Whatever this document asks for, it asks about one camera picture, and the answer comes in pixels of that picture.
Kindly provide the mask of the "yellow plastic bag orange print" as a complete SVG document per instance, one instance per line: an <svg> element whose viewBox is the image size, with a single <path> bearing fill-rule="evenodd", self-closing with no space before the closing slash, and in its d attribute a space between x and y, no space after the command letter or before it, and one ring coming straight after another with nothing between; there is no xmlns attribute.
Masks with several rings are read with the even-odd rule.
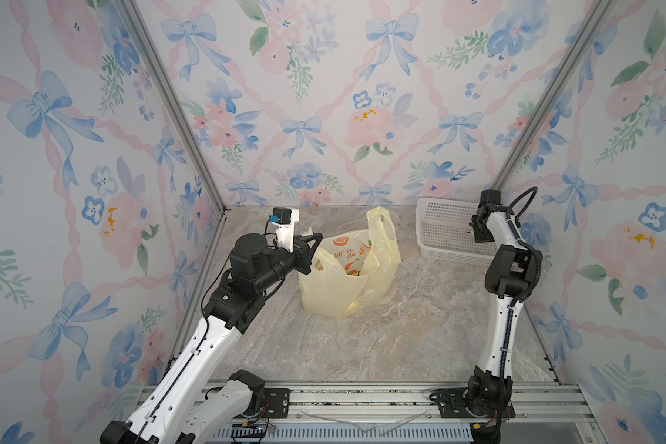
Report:
<svg viewBox="0 0 666 444"><path fill-rule="evenodd" d="M299 278L306 312L328 318L352 316L375 305L390 289L401 253L391 214L366 213L367 228L325 238L312 271Z"/></svg>

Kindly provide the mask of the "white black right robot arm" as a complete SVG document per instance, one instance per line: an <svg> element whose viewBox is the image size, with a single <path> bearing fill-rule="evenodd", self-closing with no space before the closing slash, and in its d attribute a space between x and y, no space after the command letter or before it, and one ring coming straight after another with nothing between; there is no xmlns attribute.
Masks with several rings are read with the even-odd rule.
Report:
<svg viewBox="0 0 666 444"><path fill-rule="evenodd" d="M490 324L479 363L464 395L473 417L499 422L512 396L512 348L519 310L538 286L542 253L521 234L520 216L537 196L532 187L505 205L501 192L481 192L470 226L477 243L491 243L496 253L486 272Z"/></svg>

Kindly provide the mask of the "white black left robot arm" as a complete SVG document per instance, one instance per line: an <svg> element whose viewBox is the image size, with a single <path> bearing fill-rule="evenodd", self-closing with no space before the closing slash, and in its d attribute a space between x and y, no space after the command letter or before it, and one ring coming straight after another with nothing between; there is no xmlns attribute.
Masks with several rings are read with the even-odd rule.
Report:
<svg viewBox="0 0 666 444"><path fill-rule="evenodd" d="M212 398L199 398L216 367L242 338L266 301L296 271L308 275L323 240L320 233L294 235L286 247L268 237L240 237L229 255L229 269L208 294L192 339L150 397L127 421L112 421L102 443L205 443L237 416L264 411L265 383L240 370Z"/></svg>

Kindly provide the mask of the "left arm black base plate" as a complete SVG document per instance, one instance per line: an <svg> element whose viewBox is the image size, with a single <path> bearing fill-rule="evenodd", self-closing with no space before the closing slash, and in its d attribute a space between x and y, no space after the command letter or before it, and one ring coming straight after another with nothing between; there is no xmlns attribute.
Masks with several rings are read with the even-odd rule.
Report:
<svg viewBox="0 0 666 444"><path fill-rule="evenodd" d="M257 388L235 419L285 419L289 416L290 394L288 388Z"/></svg>

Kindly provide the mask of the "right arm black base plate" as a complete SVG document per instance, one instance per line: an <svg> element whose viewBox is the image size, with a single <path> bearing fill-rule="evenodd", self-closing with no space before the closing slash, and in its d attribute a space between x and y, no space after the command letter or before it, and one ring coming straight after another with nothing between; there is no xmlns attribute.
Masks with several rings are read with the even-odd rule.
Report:
<svg viewBox="0 0 666 444"><path fill-rule="evenodd" d="M469 387L439 388L429 395L443 419L490 421L497 419L501 398L492 391L473 391Z"/></svg>

